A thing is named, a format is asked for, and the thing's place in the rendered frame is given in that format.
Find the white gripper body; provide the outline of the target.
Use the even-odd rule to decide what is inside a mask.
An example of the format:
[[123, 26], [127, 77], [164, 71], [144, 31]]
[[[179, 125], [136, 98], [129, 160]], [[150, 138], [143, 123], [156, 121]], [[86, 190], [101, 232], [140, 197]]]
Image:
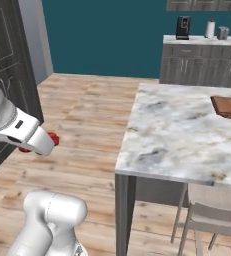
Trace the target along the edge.
[[54, 147], [55, 144], [52, 138], [42, 127], [38, 127], [31, 138], [21, 145], [23, 150], [32, 151], [45, 156], [48, 156]]

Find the black coffee machine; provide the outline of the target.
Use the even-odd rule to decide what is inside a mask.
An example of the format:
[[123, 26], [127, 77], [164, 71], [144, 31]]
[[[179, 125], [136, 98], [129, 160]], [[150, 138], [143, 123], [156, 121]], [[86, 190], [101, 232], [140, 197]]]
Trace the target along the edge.
[[191, 25], [190, 16], [179, 16], [177, 19], [176, 27], [176, 39], [177, 40], [188, 40], [189, 30]]

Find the white paper towel roll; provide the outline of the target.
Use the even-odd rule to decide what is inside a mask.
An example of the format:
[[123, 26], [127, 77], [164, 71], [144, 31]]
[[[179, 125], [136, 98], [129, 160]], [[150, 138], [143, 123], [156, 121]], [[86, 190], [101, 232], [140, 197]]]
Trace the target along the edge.
[[214, 37], [215, 33], [215, 22], [213, 20], [209, 20], [206, 26], [205, 37], [211, 39]]

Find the brown wooden cutting board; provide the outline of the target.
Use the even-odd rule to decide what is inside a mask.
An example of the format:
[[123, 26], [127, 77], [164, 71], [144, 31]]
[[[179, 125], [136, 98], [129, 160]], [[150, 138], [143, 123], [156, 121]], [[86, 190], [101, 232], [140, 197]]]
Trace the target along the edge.
[[231, 119], [231, 98], [211, 96], [211, 102], [217, 115]]

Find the grey wall cabinet run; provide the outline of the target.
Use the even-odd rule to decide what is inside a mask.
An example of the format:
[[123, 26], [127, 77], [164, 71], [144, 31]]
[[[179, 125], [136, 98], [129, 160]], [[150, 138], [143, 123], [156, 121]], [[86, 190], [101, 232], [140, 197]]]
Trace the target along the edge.
[[231, 11], [231, 0], [167, 0], [167, 11]]

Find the dark grey panelled fridge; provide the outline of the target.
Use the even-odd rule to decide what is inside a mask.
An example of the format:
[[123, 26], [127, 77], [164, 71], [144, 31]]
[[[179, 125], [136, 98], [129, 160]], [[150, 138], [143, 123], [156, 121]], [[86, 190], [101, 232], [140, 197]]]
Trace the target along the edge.
[[0, 0], [1, 78], [10, 79], [8, 99], [16, 107], [43, 123], [43, 112], [18, 0]]

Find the grey base cabinet run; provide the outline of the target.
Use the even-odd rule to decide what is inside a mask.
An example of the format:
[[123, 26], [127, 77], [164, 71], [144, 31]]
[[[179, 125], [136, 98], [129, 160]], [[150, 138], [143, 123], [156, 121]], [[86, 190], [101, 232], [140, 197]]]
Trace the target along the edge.
[[159, 82], [231, 88], [231, 36], [177, 40], [164, 35]]

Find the red raw steak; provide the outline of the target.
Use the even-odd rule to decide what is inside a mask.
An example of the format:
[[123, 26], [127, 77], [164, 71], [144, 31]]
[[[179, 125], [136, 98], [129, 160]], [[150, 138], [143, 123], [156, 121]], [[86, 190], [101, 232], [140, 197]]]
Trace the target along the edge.
[[[51, 139], [53, 140], [55, 146], [57, 146], [59, 144], [59, 136], [54, 133], [54, 132], [48, 132], [48, 135], [51, 137]], [[22, 148], [22, 147], [18, 147], [19, 151], [23, 152], [23, 153], [29, 153], [31, 152], [31, 150], [28, 150], [26, 148]]]

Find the pale grey stool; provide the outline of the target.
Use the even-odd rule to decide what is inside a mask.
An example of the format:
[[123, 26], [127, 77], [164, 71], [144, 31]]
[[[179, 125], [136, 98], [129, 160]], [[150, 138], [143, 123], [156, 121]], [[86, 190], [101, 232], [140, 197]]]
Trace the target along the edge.
[[174, 243], [178, 227], [183, 228], [177, 256], [183, 255], [189, 230], [196, 238], [196, 256], [203, 256], [200, 232], [212, 233], [211, 250], [218, 235], [231, 236], [231, 189], [184, 183], [171, 235]]

